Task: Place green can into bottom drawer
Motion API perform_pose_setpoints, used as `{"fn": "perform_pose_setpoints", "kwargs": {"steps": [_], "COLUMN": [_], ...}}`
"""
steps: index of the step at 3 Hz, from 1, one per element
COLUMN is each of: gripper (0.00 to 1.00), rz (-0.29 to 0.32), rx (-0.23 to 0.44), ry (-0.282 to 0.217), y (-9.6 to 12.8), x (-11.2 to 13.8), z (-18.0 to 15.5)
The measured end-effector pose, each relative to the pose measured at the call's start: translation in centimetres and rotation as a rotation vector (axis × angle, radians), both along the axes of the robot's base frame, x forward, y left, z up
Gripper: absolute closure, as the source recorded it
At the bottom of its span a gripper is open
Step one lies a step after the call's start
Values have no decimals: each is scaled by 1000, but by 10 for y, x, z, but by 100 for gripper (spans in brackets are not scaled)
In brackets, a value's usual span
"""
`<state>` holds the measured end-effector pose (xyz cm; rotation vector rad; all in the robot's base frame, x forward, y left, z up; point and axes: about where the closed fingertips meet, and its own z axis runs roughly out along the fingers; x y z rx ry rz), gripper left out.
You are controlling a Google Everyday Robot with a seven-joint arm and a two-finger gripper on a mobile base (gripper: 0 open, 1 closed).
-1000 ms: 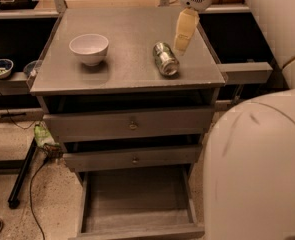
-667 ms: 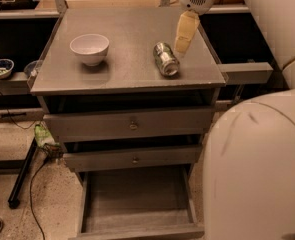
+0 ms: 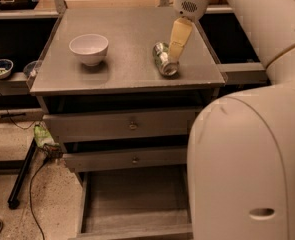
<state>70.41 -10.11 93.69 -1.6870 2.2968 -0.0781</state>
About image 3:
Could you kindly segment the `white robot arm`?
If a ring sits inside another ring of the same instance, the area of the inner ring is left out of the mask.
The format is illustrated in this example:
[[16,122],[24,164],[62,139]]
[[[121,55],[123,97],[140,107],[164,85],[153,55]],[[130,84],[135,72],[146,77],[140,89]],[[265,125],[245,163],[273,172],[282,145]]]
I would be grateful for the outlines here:
[[193,123],[194,240],[295,240],[295,0],[227,0],[269,86],[223,96]]

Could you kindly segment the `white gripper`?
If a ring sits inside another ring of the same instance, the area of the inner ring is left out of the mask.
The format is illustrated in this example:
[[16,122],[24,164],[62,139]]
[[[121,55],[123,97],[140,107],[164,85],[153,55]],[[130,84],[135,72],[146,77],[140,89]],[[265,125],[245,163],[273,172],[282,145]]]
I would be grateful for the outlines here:
[[178,62],[192,33],[192,21],[198,21],[206,12],[210,0],[174,0],[173,8],[178,17],[174,21],[168,56],[171,62]]

